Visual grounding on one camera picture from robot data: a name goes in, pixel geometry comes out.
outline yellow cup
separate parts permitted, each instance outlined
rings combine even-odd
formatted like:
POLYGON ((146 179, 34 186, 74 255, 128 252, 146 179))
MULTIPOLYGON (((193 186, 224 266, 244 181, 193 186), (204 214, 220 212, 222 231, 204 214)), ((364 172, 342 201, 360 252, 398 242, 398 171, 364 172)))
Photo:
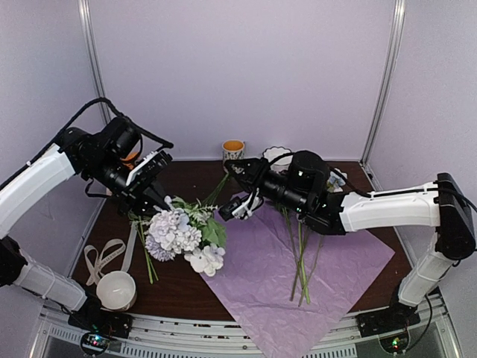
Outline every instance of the yellow cup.
POLYGON ((222 144, 222 164, 226 160, 244 159, 245 143, 241 140, 227 140, 222 144))

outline white wall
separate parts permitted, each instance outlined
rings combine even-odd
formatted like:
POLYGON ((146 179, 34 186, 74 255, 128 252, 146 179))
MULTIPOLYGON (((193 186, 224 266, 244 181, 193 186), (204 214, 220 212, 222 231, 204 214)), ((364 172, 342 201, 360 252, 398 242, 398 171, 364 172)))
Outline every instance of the white wall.
MULTIPOLYGON (((95 97, 75 0, 0 0, 0 182, 31 159, 95 97)), ((102 127, 98 109, 78 120, 102 127)), ((65 273, 98 205, 80 178, 57 187, 15 225, 11 236, 39 261, 65 273)), ((0 357, 26 357, 41 301, 0 288, 0 357)))
POLYGON ((175 159, 270 145, 358 159, 393 1, 91 1, 108 97, 175 159))
MULTIPOLYGON (((385 189, 417 185, 449 172, 477 203, 477 2, 408 1, 405 16, 371 168, 385 189)), ((400 232, 417 256, 432 234, 416 227, 400 232)), ((477 255, 451 270, 441 289, 464 356, 474 357, 477 255)))

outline wooden tabletop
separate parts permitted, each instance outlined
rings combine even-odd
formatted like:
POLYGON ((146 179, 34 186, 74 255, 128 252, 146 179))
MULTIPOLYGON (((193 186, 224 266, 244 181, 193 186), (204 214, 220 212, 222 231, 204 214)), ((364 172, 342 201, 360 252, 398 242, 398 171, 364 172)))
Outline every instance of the wooden tabletop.
MULTIPOLYGON (((357 188, 371 191, 371 185, 359 164, 354 162, 330 164, 346 172, 350 182, 357 188)), ((186 201, 194 201, 196 198, 208 196, 223 176, 221 162, 218 161, 173 162, 159 174, 159 180, 168 194, 179 195, 186 201)), ((239 185, 230 180, 219 196, 218 203, 225 203, 233 194, 240 191, 239 185)), ((119 238, 127 241, 130 223, 126 217, 119 216, 116 211, 117 205, 114 200, 107 200, 87 240, 87 245, 94 245, 100 251, 111 239, 119 238)), ((370 232, 396 253, 352 311, 370 310, 388 305, 393 290, 411 270, 393 228, 373 229, 370 232)), ((119 270, 121 262, 120 258, 113 260, 105 268, 104 273, 119 270)), ((182 257, 176 257, 174 261, 167 263, 154 260, 154 267, 159 275, 159 282, 151 285, 144 249, 140 240, 137 239, 129 273, 136 281, 138 298, 136 304, 130 309, 131 313, 200 320, 233 320, 199 274, 195 273, 182 257)), ((88 276, 86 263, 81 257, 73 278, 80 283, 85 283, 88 276)))

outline white cup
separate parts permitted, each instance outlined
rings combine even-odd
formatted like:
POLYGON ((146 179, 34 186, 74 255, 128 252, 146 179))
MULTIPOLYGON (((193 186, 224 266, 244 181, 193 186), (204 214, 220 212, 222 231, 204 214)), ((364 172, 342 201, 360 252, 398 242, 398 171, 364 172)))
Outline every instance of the white cup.
MULTIPOLYGON (((283 147, 271 147, 265 149, 263 152, 263 157, 271 162, 273 159, 279 157, 280 155, 291 153, 291 150, 288 148, 283 148, 283 147)), ((290 166, 291 159, 293 157, 290 155, 288 157, 284 157, 280 160, 278 160, 276 163, 271 165, 271 170, 274 172, 280 173, 284 170, 287 170, 288 167, 290 166)))
POLYGON ((222 165, 226 160, 238 160, 245 157, 245 143, 241 140, 227 140, 222 144, 222 165))
POLYGON ((136 302, 136 283, 127 272, 113 271, 99 280, 96 295, 104 308, 125 311, 136 302))

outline flower stem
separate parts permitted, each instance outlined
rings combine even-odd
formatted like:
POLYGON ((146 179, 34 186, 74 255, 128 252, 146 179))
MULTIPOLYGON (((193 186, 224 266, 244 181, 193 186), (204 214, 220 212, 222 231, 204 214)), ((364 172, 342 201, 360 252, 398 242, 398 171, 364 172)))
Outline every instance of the flower stem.
POLYGON ((295 261, 295 265, 297 266, 296 272, 295 272, 295 277, 293 279, 293 285, 291 287, 291 295, 290 295, 290 301, 294 300, 295 297, 295 291, 297 289, 297 281, 298 281, 298 274, 300 270, 298 269, 298 255, 297 255, 297 248, 295 246, 295 241, 293 237, 293 230, 291 229, 291 221, 290 221, 290 216, 288 214, 288 209, 285 207, 282 208, 282 213, 285 216, 285 221, 286 221, 286 226, 288 228, 288 233, 290 234, 290 240, 291 240, 291 249, 293 250, 293 258, 295 261))
MULTIPOLYGON (((310 279, 312 278, 313 272, 315 272, 315 269, 318 263, 318 254, 320 253, 320 249, 323 247, 323 244, 324 244, 324 236, 320 235, 320 241, 318 242, 318 248, 316 249, 315 260, 313 261, 312 270, 310 271, 310 274, 308 278, 306 279, 305 289, 308 289, 308 283, 310 282, 310 279)), ((299 307, 301 306, 303 302, 303 292, 304 291, 301 292, 300 301, 298 302, 299 307)))
POLYGON ((139 225, 139 238, 141 239, 142 247, 144 248, 144 255, 146 256, 146 265, 148 266, 149 282, 152 285, 154 283, 154 279, 152 275, 154 274, 154 277, 156 278, 157 281, 159 280, 159 277, 157 276, 156 269, 154 268, 154 264, 152 263, 148 250, 146 249, 146 241, 144 238, 144 229, 142 228, 141 217, 139 217, 138 225, 139 225))
POLYGON ((305 260, 303 259, 303 254, 305 252, 306 248, 306 243, 308 242, 308 236, 303 235, 302 231, 302 225, 301 222, 298 222, 298 237, 300 238, 300 267, 301 267, 301 276, 300 276, 300 282, 301 282, 301 287, 302 287, 302 296, 303 293, 305 293, 306 296, 306 303, 310 304, 310 295, 308 292, 308 285, 306 282, 306 272, 305 272, 305 260))
POLYGON ((226 173, 222 180, 217 184, 215 189, 202 201, 202 205, 214 205, 218 195, 221 193, 225 183, 229 180, 230 174, 226 173))

